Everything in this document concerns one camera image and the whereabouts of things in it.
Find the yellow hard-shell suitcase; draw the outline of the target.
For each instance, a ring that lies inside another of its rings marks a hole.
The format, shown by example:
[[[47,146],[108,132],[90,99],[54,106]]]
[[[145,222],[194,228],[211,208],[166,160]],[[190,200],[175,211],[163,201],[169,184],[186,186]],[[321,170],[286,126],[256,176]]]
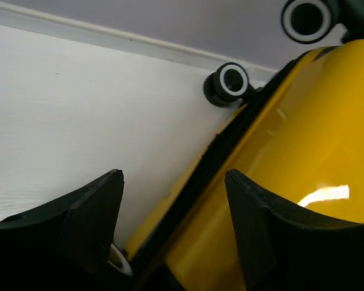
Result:
[[[248,290],[225,177],[238,170],[313,212],[364,224],[364,1],[287,1],[281,27],[312,44],[263,87],[228,62],[204,81],[216,106],[239,104],[206,151],[124,247],[123,290]]]

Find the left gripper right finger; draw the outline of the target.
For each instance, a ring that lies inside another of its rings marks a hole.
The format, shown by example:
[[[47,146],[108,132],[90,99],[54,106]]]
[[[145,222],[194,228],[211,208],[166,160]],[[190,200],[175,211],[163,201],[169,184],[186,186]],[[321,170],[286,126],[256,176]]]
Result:
[[[238,170],[225,185],[248,290],[364,290],[364,224],[298,206]]]

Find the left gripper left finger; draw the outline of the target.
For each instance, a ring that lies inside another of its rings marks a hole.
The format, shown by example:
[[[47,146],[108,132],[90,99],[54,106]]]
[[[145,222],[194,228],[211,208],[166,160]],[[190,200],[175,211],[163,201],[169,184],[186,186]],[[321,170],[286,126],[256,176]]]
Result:
[[[0,290],[123,290],[108,262],[123,188],[111,170],[0,221]]]

